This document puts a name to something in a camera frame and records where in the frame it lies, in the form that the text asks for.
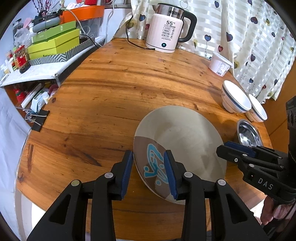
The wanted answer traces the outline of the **person's right hand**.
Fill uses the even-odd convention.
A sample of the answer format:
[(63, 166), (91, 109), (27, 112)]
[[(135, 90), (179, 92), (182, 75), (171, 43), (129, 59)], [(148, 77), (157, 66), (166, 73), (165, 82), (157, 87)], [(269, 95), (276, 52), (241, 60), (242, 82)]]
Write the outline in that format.
[(267, 196), (264, 200), (260, 221), (267, 225), (273, 219), (282, 220), (288, 223), (295, 212), (295, 203), (276, 205), (275, 201)]

